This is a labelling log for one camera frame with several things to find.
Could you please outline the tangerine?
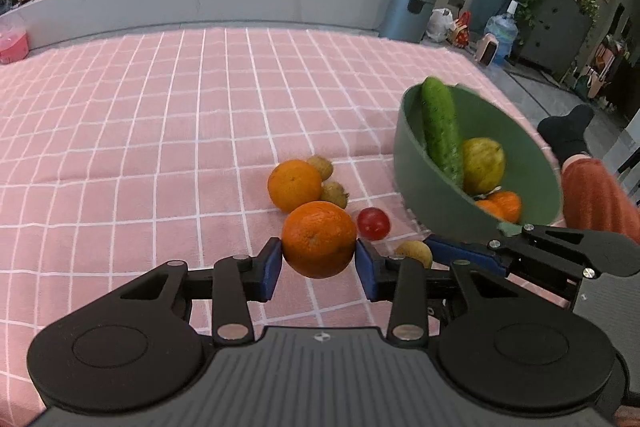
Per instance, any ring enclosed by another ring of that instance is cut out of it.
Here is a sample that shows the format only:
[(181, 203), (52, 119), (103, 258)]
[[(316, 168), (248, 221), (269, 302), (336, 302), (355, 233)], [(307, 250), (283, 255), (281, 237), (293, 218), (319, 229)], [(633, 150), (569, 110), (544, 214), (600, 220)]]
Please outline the tangerine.
[(503, 209), (490, 199), (476, 200), (475, 205), (477, 205), (477, 207), (481, 210), (487, 212), (488, 215), (491, 215), (498, 220), (506, 220), (506, 217), (504, 217)]
[(488, 196), (501, 212), (501, 219), (511, 223), (521, 220), (523, 204), (521, 197), (512, 191), (498, 191)]

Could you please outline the orange front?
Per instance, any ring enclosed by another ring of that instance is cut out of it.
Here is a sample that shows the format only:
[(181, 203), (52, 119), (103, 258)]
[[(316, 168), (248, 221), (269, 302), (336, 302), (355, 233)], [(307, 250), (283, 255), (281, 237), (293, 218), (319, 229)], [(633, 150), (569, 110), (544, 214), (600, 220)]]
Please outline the orange front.
[(283, 257), (308, 279), (335, 277), (354, 257), (357, 227), (352, 217), (332, 202), (307, 202), (284, 220)]

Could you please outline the orange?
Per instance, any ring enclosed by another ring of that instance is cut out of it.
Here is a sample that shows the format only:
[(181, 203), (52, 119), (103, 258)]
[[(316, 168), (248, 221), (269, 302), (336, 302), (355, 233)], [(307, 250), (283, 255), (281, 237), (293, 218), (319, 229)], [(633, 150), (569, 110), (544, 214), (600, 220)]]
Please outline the orange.
[(308, 279), (335, 277), (354, 257), (357, 227), (352, 217), (332, 202), (307, 202), (284, 220), (283, 257)]
[(272, 170), (267, 190), (273, 205), (284, 213), (291, 213), (320, 198), (322, 179), (318, 170), (307, 161), (291, 159)]

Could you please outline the green plastic bowl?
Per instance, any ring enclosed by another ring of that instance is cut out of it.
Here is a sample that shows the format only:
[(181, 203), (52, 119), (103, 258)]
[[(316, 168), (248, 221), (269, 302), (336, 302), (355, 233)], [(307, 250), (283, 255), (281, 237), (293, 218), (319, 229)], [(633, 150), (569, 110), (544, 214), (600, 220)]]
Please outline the green plastic bowl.
[(435, 234), (488, 242), (561, 217), (551, 159), (511, 116), (465, 87), (430, 77), (405, 92), (393, 160), (406, 207)]

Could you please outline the yellow green pear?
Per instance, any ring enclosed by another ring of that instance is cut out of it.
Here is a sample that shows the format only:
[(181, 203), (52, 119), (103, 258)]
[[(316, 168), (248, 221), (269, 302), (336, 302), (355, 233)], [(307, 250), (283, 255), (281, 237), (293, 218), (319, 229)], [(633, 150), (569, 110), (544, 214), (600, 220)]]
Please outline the yellow green pear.
[(465, 193), (475, 196), (494, 191), (506, 171), (502, 145), (489, 138), (473, 138), (463, 142), (462, 153)]

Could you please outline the green cucumber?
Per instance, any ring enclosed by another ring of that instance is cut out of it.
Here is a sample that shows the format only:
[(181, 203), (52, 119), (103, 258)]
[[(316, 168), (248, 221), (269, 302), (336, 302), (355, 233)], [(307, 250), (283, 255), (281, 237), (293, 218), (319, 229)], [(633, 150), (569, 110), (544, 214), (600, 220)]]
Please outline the green cucumber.
[(437, 77), (427, 77), (421, 86), (421, 110), (425, 146), (434, 165), (455, 186), (463, 184), (461, 138), (454, 98)]

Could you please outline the kiwi near gripper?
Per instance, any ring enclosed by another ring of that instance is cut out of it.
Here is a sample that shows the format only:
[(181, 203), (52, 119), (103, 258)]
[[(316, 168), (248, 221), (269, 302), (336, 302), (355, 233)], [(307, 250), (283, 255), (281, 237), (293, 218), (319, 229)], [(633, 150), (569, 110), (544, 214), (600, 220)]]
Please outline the kiwi near gripper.
[(424, 269), (431, 269), (433, 265), (431, 248), (421, 241), (405, 241), (395, 248), (394, 253), (419, 261)]

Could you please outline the person leg orange trousers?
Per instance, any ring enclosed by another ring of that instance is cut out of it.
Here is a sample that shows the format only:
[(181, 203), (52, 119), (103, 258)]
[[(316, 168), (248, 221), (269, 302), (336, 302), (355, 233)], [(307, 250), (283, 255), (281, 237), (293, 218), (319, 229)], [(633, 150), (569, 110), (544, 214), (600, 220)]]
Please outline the person leg orange trousers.
[(639, 209), (600, 160), (568, 158), (561, 182), (567, 228), (620, 233), (640, 243)]

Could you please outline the kiwi middle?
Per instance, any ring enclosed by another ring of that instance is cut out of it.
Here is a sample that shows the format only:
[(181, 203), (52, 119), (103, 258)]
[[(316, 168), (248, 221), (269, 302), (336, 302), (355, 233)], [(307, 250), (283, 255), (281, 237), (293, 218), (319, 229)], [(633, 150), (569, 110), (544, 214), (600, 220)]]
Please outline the kiwi middle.
[(349, 194), (341, 183), (328, 181), (322, 184), (320, 199), (345, 209), (348, 205)]

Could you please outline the pink checkered tablecloth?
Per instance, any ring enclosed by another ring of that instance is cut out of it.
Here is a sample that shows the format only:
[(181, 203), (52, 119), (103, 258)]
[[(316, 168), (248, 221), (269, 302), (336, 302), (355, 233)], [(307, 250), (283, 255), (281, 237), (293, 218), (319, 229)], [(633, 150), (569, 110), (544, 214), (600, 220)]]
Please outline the pink checkered tablecloth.
[(1, 421), (41, 407), (26, 369), (40, 329), (171, 259), (208, 268), (280, 233), (267, 191), (319, 155), (348, 210), (390, 218), (389, 253), (424, 228), (396, 192), (400, 99), (463, 84), (536, 120), (442, 46), (317, 29), (148, 30), (57, 46), (1, 71)]

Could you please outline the red toy decoration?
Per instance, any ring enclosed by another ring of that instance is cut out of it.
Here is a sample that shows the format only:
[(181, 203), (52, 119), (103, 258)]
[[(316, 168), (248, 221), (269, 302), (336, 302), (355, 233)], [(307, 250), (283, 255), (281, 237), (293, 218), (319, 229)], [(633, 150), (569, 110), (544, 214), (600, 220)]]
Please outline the red toy decoration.
[(463, 11), (454, 21), (454, 26), (449, 31), (447, 40), (453, 46), (464, 49), (469, 45), (470, 32), (469, 23), (471, 21), (471, 12)]

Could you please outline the water jug bottle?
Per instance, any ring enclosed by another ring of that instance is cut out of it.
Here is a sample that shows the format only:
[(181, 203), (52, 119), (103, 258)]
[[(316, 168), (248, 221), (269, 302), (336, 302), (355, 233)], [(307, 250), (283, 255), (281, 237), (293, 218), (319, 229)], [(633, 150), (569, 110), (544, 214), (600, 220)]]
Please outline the water jug bottle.
[(492, 16), (486, 23), (486, 34), (493, 35), (498, 42), (498, 49), (494, 57), (496, 64), (503, 64), (511, 53), (514, 41), (518, 36), (518, 26), (515, 23), (515, 13), (518, 2), (512, 0), (506, 12)]

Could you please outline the grey cabinet with plants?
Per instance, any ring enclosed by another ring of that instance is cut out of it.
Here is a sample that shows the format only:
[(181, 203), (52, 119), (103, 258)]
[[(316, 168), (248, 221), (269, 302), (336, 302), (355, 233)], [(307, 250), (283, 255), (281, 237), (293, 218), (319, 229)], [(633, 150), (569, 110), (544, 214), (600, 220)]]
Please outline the grey cabinet with plants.
[(562, 77), (597, 20), (597, 0), (515, 0), (518, 36), (511, 57)]

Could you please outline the white plastic bag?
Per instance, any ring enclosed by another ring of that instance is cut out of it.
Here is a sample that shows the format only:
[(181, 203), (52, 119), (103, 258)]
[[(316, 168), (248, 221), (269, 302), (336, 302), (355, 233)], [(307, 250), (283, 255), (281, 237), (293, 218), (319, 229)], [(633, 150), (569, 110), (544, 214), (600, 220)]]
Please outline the white plastic bag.
[(454, 28), (456, 23), (450, 9), (434, 9), (428, 20), (425, 35), (434, 42), (443, 42)]

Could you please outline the blue grey trash bin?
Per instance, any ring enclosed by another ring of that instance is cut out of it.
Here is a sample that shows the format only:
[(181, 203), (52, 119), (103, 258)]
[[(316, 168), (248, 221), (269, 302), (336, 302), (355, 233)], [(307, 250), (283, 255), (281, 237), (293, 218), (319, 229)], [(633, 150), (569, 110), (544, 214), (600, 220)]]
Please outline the blue grey trash bin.
[(378, 36), (420, 43), (436, 0), (390, 0)]

